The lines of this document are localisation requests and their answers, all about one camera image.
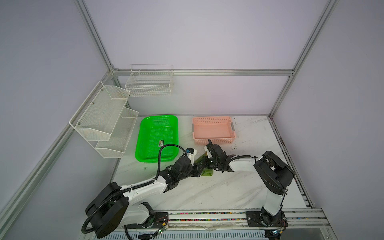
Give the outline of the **green paper napkin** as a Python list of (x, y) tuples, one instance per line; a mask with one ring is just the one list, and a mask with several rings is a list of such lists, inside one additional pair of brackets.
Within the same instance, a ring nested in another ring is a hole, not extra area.
[[(197, 160), (195, 160), (193, 166), (196, 165), (196, 164), (202, 164), (203, 165), (203, 162), (202, 162), (203, 157), (207, 157), (207, 153), (204, 153)], [(206, 169), (206, 172), (205, 172), (205, 174), (203, 176), (210, 177), (212, 175), (213, 175), (213, 170)]]

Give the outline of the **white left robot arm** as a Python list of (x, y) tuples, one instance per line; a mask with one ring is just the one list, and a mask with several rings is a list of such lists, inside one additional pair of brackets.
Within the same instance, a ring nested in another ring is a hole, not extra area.
[(152, 226), (155, 212), (145, 199), (173, 190), (184, 179), (200, 177), (206, 169), (207, 158), (202, 155), (194, 161), (192, 154), (183, 154), (151, 180), (125, 187), (109, 183), (86, 207), (87, 218), (81, 232), (94, 232), (101, 239), (119, 226)]

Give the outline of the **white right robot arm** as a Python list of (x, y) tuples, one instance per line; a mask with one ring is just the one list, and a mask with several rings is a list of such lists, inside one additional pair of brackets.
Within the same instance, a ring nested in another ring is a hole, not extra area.
[(285, 225), (285, 214), (282, 211), (283, 201), (288, 188), (294, 180), (295, 173), (274, 152), (266, 151), (260, 156), (227, 155), (222, 148), (209, 142), (205, 146), (203, 157), (205, 168), (219, 172), (252, 172), (257, 173), (267, 188), (267, 196), (256, 222), (264, 227)]

